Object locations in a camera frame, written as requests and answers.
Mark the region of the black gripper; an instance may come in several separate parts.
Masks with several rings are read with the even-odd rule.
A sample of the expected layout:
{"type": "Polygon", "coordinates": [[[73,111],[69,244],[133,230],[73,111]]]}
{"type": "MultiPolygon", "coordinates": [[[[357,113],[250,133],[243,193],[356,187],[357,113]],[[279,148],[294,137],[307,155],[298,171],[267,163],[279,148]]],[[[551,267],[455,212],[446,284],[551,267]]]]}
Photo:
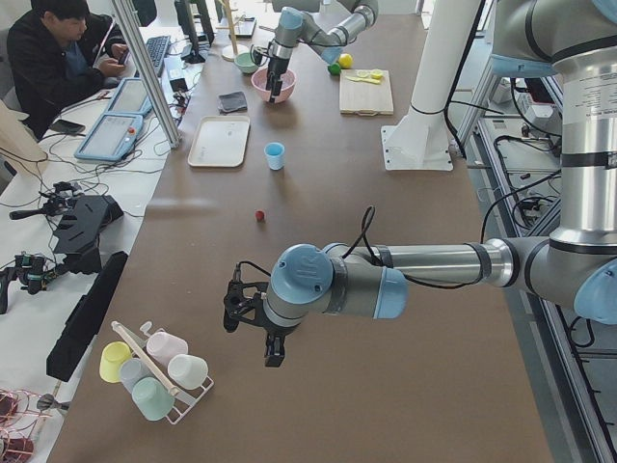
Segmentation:
{"type": "Polygon", "coordinates": [[[278,103],[282,95],[281,76],[286,73],[289,64],[289,48],[279,43],[269,43],[267,46],[253,45],[250,51],[259,66],[265,58],[269,59],[267,73],[268,100],[278,103]]]}
{"type": "Polygon", "coordinates": [[[285,358],[285,337],[296,327],[283,326],[266,314],[265,294],[268,286],[266,282],[231,280],[224,298],[223,325],[228,333],[233,333],[240,323],[263,328],[266,331],[264,365],[276,368],[282,365],[285,358]]]}

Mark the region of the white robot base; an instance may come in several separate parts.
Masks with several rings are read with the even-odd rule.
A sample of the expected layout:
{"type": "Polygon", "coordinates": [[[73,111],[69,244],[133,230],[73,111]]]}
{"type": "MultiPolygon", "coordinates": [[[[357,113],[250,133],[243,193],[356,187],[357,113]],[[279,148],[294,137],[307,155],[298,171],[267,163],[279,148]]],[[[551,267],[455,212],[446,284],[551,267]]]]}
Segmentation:
{"type": "Polygon", "coordinates": [[[416,75],[410,109],[398,124],[382,127],[389,171],[450,171],[445,109],[464,52],[473,40],[482,1],[441,0],[434,6],[416,75]]]}

